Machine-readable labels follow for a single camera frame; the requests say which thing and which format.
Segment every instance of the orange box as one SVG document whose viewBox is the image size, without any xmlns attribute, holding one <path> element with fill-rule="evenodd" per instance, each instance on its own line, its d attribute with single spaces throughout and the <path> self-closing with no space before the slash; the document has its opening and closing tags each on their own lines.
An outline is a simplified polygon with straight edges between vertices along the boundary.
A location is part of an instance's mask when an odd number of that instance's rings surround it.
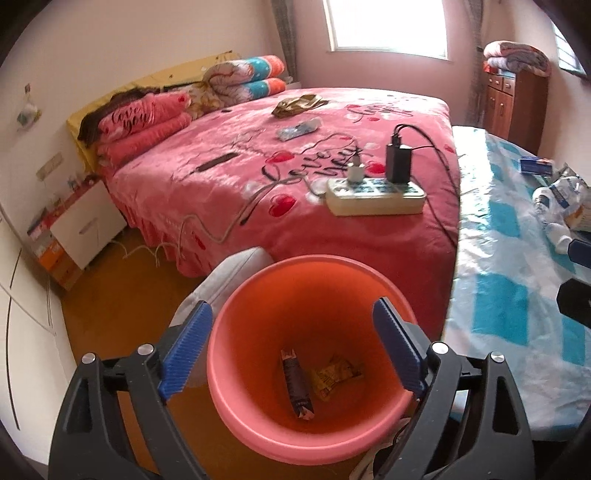
<svg viewBox="0 0 591 480">
<path fill-rule="evenodd" d="M 63 247 L 57 240 L 54 240 L 49 244 L 47 250 L 45 250 L 39 257 L 39 263 L 43 268 L 45 268 L 45 270 L 50 271 L 63 254 Z"/>
</svg>

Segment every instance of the screw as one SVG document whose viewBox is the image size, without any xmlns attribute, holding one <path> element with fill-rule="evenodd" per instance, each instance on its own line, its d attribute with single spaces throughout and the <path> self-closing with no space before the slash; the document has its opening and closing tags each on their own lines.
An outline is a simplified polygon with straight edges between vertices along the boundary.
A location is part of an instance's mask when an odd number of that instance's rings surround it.
<svg viewBox="0 0 591 480">
<path fill-rule="evenodd" d="M 140 355 L 149 355 L 154 351 L 154 345 L 150 343 L 145 343 L 138 347 L 138 353 Z"/>
<path fill-rule="evenodd" d="M 439 355 L 445 355 L 449 351 L 449 347 L 443 342 L 435 342 L 431 345 L 431 350 Z"/>
<path fill-rule="evenodd" d="M 491 358 L 493 362 L 496 362 L 498 364 L 501 364 L 505 361 L 505 355 L 503 355 L 501 352 L 492 352 Z"/>
<path fill-rule="evenodd" d="M 92 362 L 94 362 L 96 360 L 96 355 L 89 352 L 89 353 L 85 353 L 82 356 L 82 363 L 85 365 L 91 364 Z"/>
</svg>

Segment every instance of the blue package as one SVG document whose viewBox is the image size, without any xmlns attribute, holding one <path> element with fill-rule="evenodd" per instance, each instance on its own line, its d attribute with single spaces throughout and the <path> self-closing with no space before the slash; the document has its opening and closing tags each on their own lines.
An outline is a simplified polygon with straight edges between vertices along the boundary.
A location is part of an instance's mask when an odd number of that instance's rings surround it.
<svg viewBox="0 0 591 480">
<path fill-rule="evenodd" d="M 554 162 L 547 158 L 521 157 L 519 159 L 519 171 L 531 175 L 551 177 L 554 171 Z"/>
</svg>

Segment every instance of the white wardrobe door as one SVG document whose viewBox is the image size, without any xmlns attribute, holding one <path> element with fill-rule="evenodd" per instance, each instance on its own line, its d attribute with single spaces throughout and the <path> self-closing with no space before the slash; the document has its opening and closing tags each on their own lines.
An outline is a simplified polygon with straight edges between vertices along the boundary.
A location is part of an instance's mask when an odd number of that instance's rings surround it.
<svg viewBox="0 0 591 480">
<path fill-rule="evenodd" d="M 16 439 L 18 430 L 12 412 L 12 401 L 10 398 L 8 374 L 6 368 L 6 326 L 8 321 L 8 308 L 10 297 L 0 290 L 0 420 L 8 434 Z"/>
<path fill-rule="evenodd" d="M 44 327 L 51 329 L 47 308 L 49 277 L 28 254 L 22 253 L 12 280 L 14 300 Z"/>
<path fill-rule="evenodd" d="M 54 336 L 12 302 L 8 325 L 8 372 L 23 455 L 49 462 L 51 438 L 68 382 Z"/>
<path fill-rule="evenodd" d="M 10 288 L 21 243 L 5 220 L 0 218 L 0 285 Z"/>
<path fill-rule="evenodd" d="M 64 374 L 69 382 L 76 370 L 76 361 L 74 360 L 72 346 L 66 330 L 66 322 L 64 321 L 64 313 L 61 309 L 61 302 L 52 289 L 49 290 L 49 306 L 51 325 L 53 326 L 53 332 L 56 336 L 56 345 L 60 355 L 61 366 L 64 369 Z"/>
</svg>

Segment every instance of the window frame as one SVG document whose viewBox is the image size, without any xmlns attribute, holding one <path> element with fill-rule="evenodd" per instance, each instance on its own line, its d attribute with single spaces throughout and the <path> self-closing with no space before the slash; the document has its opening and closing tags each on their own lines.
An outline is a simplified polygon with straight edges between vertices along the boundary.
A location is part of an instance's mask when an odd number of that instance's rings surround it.
<svg viewBox="0 0 591 480">
<path fill-rule="evenodd" d="M 566 37 L 558 29 L 558 27 L 555 25 L 554 22 L 552 22 L 552 28 L 553 28 L 553 32 L 554 32 L 554 43 L 556 44 L 556 52 L 558 54 L 558 67 L 560 68 L 560 70 L 564 70 L 565 72 L 571 73 L 572 75 L 580 77 L 584 80 L 589 80 L 589 76 L 585 72 L 585 70 L 584 70 L 583 66 L 581 65 L 581 62 L 577 58 L 576 54 L 574 52 L 571 53 L 569 51 L 566 51 L 565 49 L 560 47 L 558 39 L 560 39 L 560 41 L 563 41 L 564 43 L 566 43 L 568 45 L 568 47 L 571 49 L 571 51 L 573 50 L 569 44 L 569 41 L 566 40 Z M 564 54 L 571 57 L 576 62 L 576 64 L 572 65 L 572 64 L 566 62 L 565 60 L 563 60 L 560 56 L 561 52 L 563 52 Z"/>
<path fill-rule="evenodd" d="M 323 0 L 324 4 L 324 14 L 326 16 L 326 27 L 329 32 L 329 44 L 330 44 L 330 52 L 338 52 L 338 51 L 376 51 L 376 52 L 386 52 L 386 53 L 398 53 L 401 55 L 412 55 L 414 57 L 424 57 L 426 59 L 435 59 L 435 60 L 445 60 L 450 61 L 449 59 L 449 33 L 447 29 L 447 18 L 445 13 L 445 0 L 441 1 L 441 7 L 443 9 L 443 22 L 445 25 L 445 49 L 443 52 L 443 56 L 433 56 L 433 55 L 423 55 L 420 53 L 412 53 L 407 51 L 400 51 L 396 50 L 395 48 L 380 48 L 380 47 L 339 47 L 336 41 L 336 30 L 335 30 L 335 21 L 332 16 L 332 9 L 330 7 L 331 0 Z"/>
</svg>

